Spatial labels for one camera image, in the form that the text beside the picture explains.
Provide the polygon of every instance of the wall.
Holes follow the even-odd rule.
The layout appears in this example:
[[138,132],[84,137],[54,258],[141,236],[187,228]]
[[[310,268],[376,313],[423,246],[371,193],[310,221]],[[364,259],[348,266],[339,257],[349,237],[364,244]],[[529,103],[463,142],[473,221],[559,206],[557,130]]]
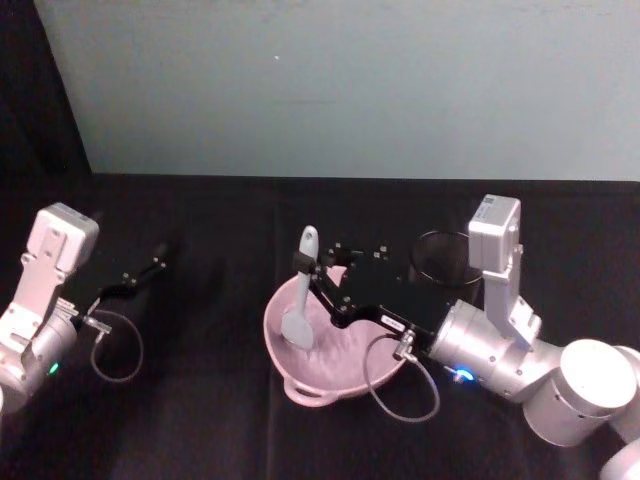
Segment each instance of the wall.
[[635,0],[37,0],[94,171],[640,179]]

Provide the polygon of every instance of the cable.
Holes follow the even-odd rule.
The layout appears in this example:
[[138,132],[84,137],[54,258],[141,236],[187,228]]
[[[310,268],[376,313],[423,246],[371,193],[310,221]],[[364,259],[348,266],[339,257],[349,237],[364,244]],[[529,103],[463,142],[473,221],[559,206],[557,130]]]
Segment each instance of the cable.
[[98,313],[102,315],[112,315],[113,317],[119,318],[120,320],[124,321],[127,325],[131,327],[131,329],[133,330],[133,333],[135,333],[136,338],[138,339],[138,344],[140,345],[140,356],[138,357],[138,364],[136,365],[136,368],[133,370],[133,372],[131,372],[126,377],[114,378],[105,374],[102,370],[100,370],[100,368],[98,368],[98,365],[96,364],[96,351],[98,350],[98,345],[100,345],[100,342],[103,339],[102,334],[98,335],[93,345],[93,349],[91,350],[91,357],[90,357],[91,367],[93,367],[93,371],[96,372],[96,375],[98,375],[100,378],[110,383],[126,383],[130,380],[133,380],[133,378],[136,375],[138,375],[138,373],[140,372],[140,369],[142,368],[142,362],[144,361],[144,342],[142,341],[142,335],[140,335],[140,331],[138,330],[138,327],[136,327],[133,324],[133,322],[129,320],[127,317],[125,317],[124,315],[120,315],[119,313],[112,312],[110,310],[94,310],[93,313]]
[[426,415],[422,415],[421,417],[405,417],[403,415],[398,415],[397,413],[391,411],[391,409],[385,405],[385,403],[382,401],[382,399],[380,399],[375,389],[371,385],[371,379],[369,378],[369,370],[367,368],[367,360],[369,360],[369,353],[371,352],[371,349],[373,348],[373,346],[384,338],[395,339],[396,337],[390,334],[380,335],[374,338],[371,341],[371,343],[367,345],[367,348],[364,352],[364,361],[362,364],[362,371],[364,373],[364,379],[365,379],[365,382],[367,383],[367,388],[369,389],[369,393],[371,393],[374,400],[378,403],[378,405],[380,405],[380,408],[382,408],[382,410],[384,410],[387,415],[395,418],[396,420],[399,420],[401,422],[406,422],[406,423],[422,423],[422,422],[431,420],[440,410],[440,394],[438,393],[438,387],[436,386],[436,382],[434,382],[433,377],[429,374],[425,366],[418,361],[415,355],[406,354],[404,358],[408,362],[415,365],[418,368],[418,370],[422,372],[422,374],[427,379],[427,382],[429,383],[429,386],[433,391],[434,406],[429,413],[427,413]]

